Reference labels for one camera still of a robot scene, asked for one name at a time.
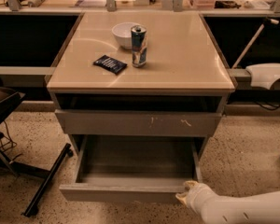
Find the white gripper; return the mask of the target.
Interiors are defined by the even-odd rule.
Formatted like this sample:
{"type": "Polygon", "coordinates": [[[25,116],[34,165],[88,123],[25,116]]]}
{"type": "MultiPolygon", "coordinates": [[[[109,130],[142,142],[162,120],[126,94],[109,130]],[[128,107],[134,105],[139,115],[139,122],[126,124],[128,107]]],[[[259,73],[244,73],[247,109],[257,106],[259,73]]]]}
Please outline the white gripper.
{"type": "Polygon", "coordinates": [[[201,217],[212,217],[215,214],[215,199],[218,195],[209,186],[189,180],[184,183],[184,187],[187,192],[175,195],[183,205],[201,217]]]}

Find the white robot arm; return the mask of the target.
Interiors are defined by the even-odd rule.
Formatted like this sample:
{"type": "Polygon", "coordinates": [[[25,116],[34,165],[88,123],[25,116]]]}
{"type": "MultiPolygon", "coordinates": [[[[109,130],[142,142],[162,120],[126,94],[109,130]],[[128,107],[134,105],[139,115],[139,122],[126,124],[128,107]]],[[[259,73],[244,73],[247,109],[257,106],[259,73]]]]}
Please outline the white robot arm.
{"type": "Polygon", "coordinates": [[[239,198],[218,195],[197,181],[184,186],[176,198],[204,224],[280,224],[280,191],[239,198]]]}

